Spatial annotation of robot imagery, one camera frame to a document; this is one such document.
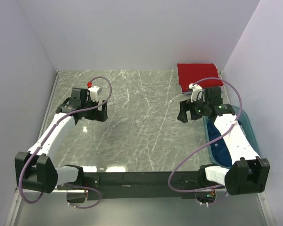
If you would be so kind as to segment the blue t shirt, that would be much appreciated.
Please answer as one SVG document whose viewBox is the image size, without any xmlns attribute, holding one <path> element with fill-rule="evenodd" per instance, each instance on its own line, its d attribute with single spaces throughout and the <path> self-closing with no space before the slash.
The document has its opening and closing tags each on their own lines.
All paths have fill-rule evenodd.
<svg viewBox="0 0 283 226">
<path fill-rule="evenodd" d="M 207 131 L 209 141 L 214 140 L 221 136 L 219 130 L 215 127 L 212 120 L 207 120 Z M 213 163 L 219 164 L 223 167 L 231 167 L 232 159 L 229 150 L 225 144 L 224 139 L 220 139 L 210 145 L 210 159 Z"/>
</svg>

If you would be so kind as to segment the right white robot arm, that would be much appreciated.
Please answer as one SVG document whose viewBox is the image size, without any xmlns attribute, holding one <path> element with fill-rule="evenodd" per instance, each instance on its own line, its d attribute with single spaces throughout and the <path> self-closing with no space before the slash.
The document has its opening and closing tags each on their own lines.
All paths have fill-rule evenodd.
<svg viewBox="0 0 283 226">
<path fill-rule="evenodd" d="M 203 188 L 214 182 L 223 185 L 230 195 L 261 193 L 266 187 L 270 163 L 261 158 L 244 135 L 237 114 L 230 104 L 224 104 L 218 87 L 202 88 L 190 84 L 191 98 L 180 102 L 178 120 L 187 123 L 191 119 L 208 117 L 223 137 L 228 148 L 232 166 L 205 166 L 198 175 L 198 184 Z"/>
</svg>

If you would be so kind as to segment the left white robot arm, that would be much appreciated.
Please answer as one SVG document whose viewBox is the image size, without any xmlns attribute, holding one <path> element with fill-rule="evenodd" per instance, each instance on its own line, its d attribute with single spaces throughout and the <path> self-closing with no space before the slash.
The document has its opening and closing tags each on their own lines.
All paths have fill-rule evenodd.
<svg viewBox="0 0 283 226">
<path fill-rule="evenodd" d="M 56 110 L 54 118 L 41 138 L 26 152 L 15 156 L 15 170 L 19 189 L 51 193 L 55 187 L 69 183 L 80 189 L 85 183 L 82 167 L 67 165 L 56 168 L 53 160 L 58 148 L 81 119 L 104 122 L 107 102 L 100 101 L 101 87 L 73 88 L 71 96 Z"/>
</svg>

